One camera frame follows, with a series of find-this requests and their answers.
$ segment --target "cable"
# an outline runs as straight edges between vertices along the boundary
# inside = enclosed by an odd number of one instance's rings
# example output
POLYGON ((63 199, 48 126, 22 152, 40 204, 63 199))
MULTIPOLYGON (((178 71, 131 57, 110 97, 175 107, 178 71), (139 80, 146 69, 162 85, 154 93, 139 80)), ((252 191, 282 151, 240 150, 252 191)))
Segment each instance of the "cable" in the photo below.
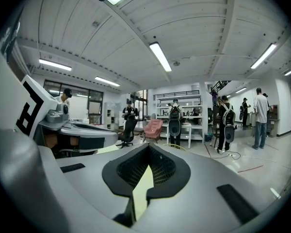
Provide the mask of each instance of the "cable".
POLYGON ((176 145, 176 144, 171 144, 171 143, 168 143, 168 144, 164 144, 165 146, 176 146, 176 147, 179 147, 180 149, 184 150, 184 151, 187 151, 185 148, 179 146, 179 145, 176 145))
MULTIPOLYGON (((228 151, 229 153, 237 153, 237 154, 239 154, 239 157, 238 158, 234 158, 232 155, 231 155, 231 157, 234 159, 234 160, 238 160, 242 155, 240 154, 240 153, 238 153, 238 152, 233 152, 233 151, 228 151)), ((211 159, 222 159, 222 158, 225 158, 225 157, 229 157, 230 155, 226 155, 226 156, 224 156, 224 157, 211 157, 211 159)))

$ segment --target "window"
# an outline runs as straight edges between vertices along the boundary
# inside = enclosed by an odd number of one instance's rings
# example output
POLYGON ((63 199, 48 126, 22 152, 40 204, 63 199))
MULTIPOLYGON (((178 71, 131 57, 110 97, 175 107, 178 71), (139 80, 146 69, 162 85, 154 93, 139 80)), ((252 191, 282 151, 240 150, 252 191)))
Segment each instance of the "window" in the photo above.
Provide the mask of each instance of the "window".
POLYGON ((86 110, 88 110, 89 123, 101 124, 103 92, 53 81, 44 82, 44 89, 53 97, 63 94, 66 88, 72 91, 72 97, 69 98, 70 118, 84 119, 86 110))
POLYGON ((134 108, 139 111, 138 120, 142 121, 144 116, 147 115, 147 90, 132 92, 130 94, 130 100, 134 108))
POLYGON ((60 92, 60 83, 45 81, 44 82, 44 89, 50 93, 53 97, 58 97, 60 92))

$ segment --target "black office chair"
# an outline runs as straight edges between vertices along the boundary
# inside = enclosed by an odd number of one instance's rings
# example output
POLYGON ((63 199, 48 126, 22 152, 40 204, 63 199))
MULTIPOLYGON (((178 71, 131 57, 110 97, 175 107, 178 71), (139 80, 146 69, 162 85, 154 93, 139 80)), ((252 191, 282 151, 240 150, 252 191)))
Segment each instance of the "black office chair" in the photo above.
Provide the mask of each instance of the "black office chair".
POLYGON ((121 144, 118 144, 117 146, 122 146, 121 149, 123 147, 128 147, 129 145, 133 146, 133 143, 131 141, 133 141, 134 139, 134 129, 136 127, 137 124, 137 120, 134 119, 129 119, 126 121, 125 123, 125 129, 124 129, 124 133, 123 134, 119 134, 118 135, 118 139, 122 141, 121 144))

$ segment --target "t-shirt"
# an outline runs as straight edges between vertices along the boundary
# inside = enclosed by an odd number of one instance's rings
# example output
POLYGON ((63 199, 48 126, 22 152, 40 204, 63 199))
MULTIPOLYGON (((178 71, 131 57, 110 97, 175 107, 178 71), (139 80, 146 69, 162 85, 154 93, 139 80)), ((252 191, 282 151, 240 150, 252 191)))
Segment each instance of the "t-shirt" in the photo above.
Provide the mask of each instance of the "t-shirt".
POLYGON ((257 122, 260 123, 266 123, 267 122, 267 111, 268 111, 268 106, 267 106, 267 99, 263 95, 258 95, 256 99, 254 100, 254 107, 255 110, 257 111, 257 122))
POLYGON ((128 116, 131 115, 131 112, 134 112, 135 113, 135 116, 137 117, 139 115, 138 113, 138 110, 136 108, 133 108, 133 107, 125 107, 124 110, 123 110, 123 113, 125 114, 124 115, 124 120, 127 120, 128 116))
POLYGON ((68 99, 65 100, 65 102, 62 101, 62 97, 58 96, 58 97, 54 97, 58 102, 60 103, 64 103, 68 106, 68 111, 70 111, 70 101, 68 99))
POLYGON ((243 113, 244 114, 247 114, 248 113, 248 105, 247 105, 247 102, 242 102, 242 105, 243 105, 243 108, 244 108, 243 113))
MULTIPOLYGON (((230 103, 225 103, 226 107, 229 109, 230 106, 232 106, 232 110, 234 110, 233 108, 233 105, 231 105, 230 103)), ((220 119, 220 123, 223 124, 223 115, 225 113, 226 109, 224 108, 223 105, 220 105, 219 107, 219 115, 221 116, 221 119, 220 119)))

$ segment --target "power cord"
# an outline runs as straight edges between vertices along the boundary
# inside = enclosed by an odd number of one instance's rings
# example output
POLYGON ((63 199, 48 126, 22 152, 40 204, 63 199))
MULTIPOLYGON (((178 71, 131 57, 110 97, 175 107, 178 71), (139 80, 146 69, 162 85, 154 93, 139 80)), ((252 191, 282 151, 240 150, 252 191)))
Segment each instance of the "power cord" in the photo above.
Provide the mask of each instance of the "power cord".
POLYGON ((228 154, 228 155, 226 155, 226 156, 224 156, 224 157, 211 157, 212 159, 222 159, 222 158, 225 158, 225 157, 229 157, 229 156, 231 156, 234 160, 238 160, 242 155, 240 154, 240 153, 238 153, 238 152, 233 152, 233 151, 228 151, 229 153, 237 153, 237 154, 239 154, 239 157, 238 158, 234 158, 233 157, 233 155, 231 154, 228 154))

